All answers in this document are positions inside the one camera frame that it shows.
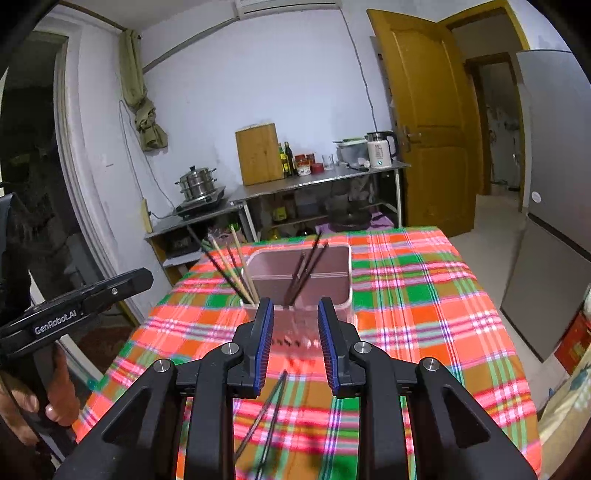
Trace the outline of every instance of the wooden cutting board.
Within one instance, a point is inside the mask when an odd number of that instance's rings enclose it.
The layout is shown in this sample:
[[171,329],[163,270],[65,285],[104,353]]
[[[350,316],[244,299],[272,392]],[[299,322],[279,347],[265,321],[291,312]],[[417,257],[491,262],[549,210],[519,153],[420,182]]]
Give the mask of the wooden cutting board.
[[283,178],[275,124],[259,125],[236,132],[236,144],[244,185]]

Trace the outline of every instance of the white refrigerator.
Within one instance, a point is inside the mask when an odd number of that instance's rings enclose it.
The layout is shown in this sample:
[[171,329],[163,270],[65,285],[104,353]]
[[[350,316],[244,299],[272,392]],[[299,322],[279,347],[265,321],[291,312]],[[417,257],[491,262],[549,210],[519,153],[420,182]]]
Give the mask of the white refrigerator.
[[517,59],[531,108],[531,197],[501,310],[543,361],[591,283],[591,85],[570,52]]

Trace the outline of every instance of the table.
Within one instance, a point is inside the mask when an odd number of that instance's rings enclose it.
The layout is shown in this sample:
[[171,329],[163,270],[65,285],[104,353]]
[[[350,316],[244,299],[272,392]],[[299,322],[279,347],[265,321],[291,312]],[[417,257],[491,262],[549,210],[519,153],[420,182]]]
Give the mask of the table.
[[[539,473],[536,411],[515,347],[492,301],[449,240],[436,228],[354,232],[328,239],[352,247],[353,306],[361,338],[394,358],[415,363],[426,356],[439,359]],[[312,242],[311,237],[282,239],[245,246],[244,253]],[[123,347],[74,425],[78,439],[156,359],[202,358],[229,342],[236,326],[245,321],[238,297],[213,266],[195,265]],[[289,360],[271,353],[261,397],[235,400],[235,446],[283,369],[289,376],[267,478],[355,478],[359,401],[332,397],[321,357]],[[260,457],[271,415],[272,409],[240,458],[237,478],[246,478]],[[406,408],[404,421],[412,465]],[[179,465],[177,477],[182,478],[183,447]]]
[[303,187],[309,187],[313,185],[320,185],[322,183],[330,181],[338,181],[345,179],[354,179],[355,177],[361,177],[364,175],[373,175],[376,173],[384,173],[393,171],[395,176],[396,185],[396,206],[392,206],[389,203],[380,202],[382,205],[387,206],[393,212],[397,214],[397,227],[402,228],[402,194],[401,194],[401,182],[400,182],[400,170],[409,167],[407,163],[403,163],[398,160],[394,160],[392,165],[385,168],[370,168],[369,171],[359,171],[349,168],[347,165],[337,165],[332,170],[325,170],[324,173],[316,175],[308,175],[305,177],[288,177],[286,179],[268,181],[265,183],[258,183],[256,185],[239,186],[228,198],[231,204],[242,204],[246,217],[251,223],[251,229],[254,230],[252,225],[252,218],[248,209],[248,200],[262,197],[264,195],[272,195],[274,193],[289,192],[290,190],[297,190]]

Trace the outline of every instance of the human hand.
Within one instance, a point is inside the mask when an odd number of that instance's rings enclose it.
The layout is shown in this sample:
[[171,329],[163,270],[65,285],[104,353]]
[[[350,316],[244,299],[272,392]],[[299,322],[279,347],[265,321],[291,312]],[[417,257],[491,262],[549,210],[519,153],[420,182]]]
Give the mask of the human hand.
[[[80,401],[76,397],[74,385],[70,380],[66,356],[57,346],[54,348],[53,360],[56,368],[47,389],[49,405],[45,408],[45,414],[48,419],[59,425],[69,427],[78,418]],[[2,377],[8,385],[3,385],[0,382],[0,415],[23,444],[36,445],[39,441],[37,435],[22,418],[5,388],[9,388],[19,406],[30,413],[39,411],[39,400],[19,379],[7,373],[4,373]]]

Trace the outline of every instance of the door frame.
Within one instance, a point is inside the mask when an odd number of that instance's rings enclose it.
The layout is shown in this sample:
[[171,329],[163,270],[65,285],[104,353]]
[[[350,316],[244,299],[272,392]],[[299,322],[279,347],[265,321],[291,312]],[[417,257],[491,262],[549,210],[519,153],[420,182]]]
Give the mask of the door frame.
[[525,128],[524,128],[524,121],[523,121],[523,111],[521,107],[521,97],[519,95],[519,85],[517,81],[517,75],[515,74],[515,69],[513,67],[513,62],[511,59],[511,55],[507,52],[495,53],[491,55],[483,55],[482,57],[474,57],[472,59],[468,59],[465,62],[466,71],[472,75],[474,88],[476,91],[476,101],[478,103],[478,113],[480,116],[480,131],[482,134],[482,155],[483,155],[483,169],[482,169],[482,186],[483,186],[483,195],[490,195],[491,194],[491,165],[492,165],[492,154],[490,148],[490,141],[489,141],[489,124],[488,124],[488,116],[486,114],[486,100],[484,96],[484,89],[482,85],[482,78],[480,75],[480,67],[484,65],[495,65],[499,63],[506,63],[509,67],[509,72],[511,73],[511,80],[513,81],[513,86],[515,89],[515,95],[517,98],[517,103],[519,106],[518,114],[519,114],[519,141],[520,145],[520,154],[519,154],[519,196],[521,199],[521,203],[519,204],[519,211],[522,211],[523,208],[523,194],[524,194],[524,185],[525,185]]
[[452,30],[457,27],[468,25],[468,23],[482,20],[483,18],[495,17],[497,15],[503,14],[507,14],[507,16],[509,16],[511,23],[515,28],[515,32],[519,37],[519,41],[521,42],[521,48],[523,50],[530,50],[530,43],[527,41],[525,32],[523,31],[519,20],[517,20],[517,16],[511,8],[508,0],[492,0],[485,4],[480,4],[475,7],[468,8],[467,10],[458,12],[451,17],[440,20],[438,23],[446,27],[448,30]]
[[[82,26],[70,18],[49,15],[33,31],[64,37],[54,68],[54,123],[60,162],[72,208],[86,244],[100,273],[105,278],[111,278],[118,275],[118,270],[116,247],[109,237],[111,230],[108,220],[103,210],[89,209],[90,202],[85,198],[89,192],[96,193],[96,185],[92,174],[85,171],[85,163],[82,161],[87,156],[78,98]],[[134,325],[145,320],[135,297],[119,302],[119,306]]]
[[[530,50],[530,44],[527,41],[527,37],[525,36],[525,32],[517,20],[517,16],[515,12],[511,8],[508,0],[492,0],[485,4],[480,4],[472,8],[468,8],[457,14],[452,15],[451,17],[444,18],[443,20],[439,21],[438,23],[445,26],[448,30],[452,30],[457,27],[462,27],[464,25],[468,25],[472,22],[476,22],[478,20],[482,20],[484,18],[495,17],[497,15],[507,15],[513,24],[513,28],[517,33],[517,37],[521,43],[522,50]],[[489,141],[489,127],[488,127],[488,117],[486,116],[486,106],[484,101],[484,91],[482,89],[482,79],[480,78],[479,67],[482,65],[491,65],[495,63],[505,63],[509,64],[509,70],[511,71],[511,78],[513,79],[513,83],[515,85],[515,93],[517,94],[517,98],[519,100],[519,123],[521,125],[520,129],[520,142],[521,142],[521,158],[519,159],[520,165],[520,180],[519,180],[519,211],[523,210],[523,197],[525,191],[525,125],[523,120],[523,104],[521,101],[521,95],[519,94],[519,87],[517,82],[517,76],[515,74],[515,68],[513,66],[513,62],[511,59],[511,55],[508,52],[502,52],[498,54],[492,55],[485,55],[482,57],[475,57],[469,60],[466,60],[466,73],[472,77],[472,83],[474,85],[476,91],[476,103],[478,104],[478,114],[480,117],[480,144],[481,148],[481,158],[480,164],[482,166],[482,189],[480,193],[482,195],[490,195],[491,194],[491,164],[492,164],[492,156],[491,156],[491,149],[490,149],[490,141]]]

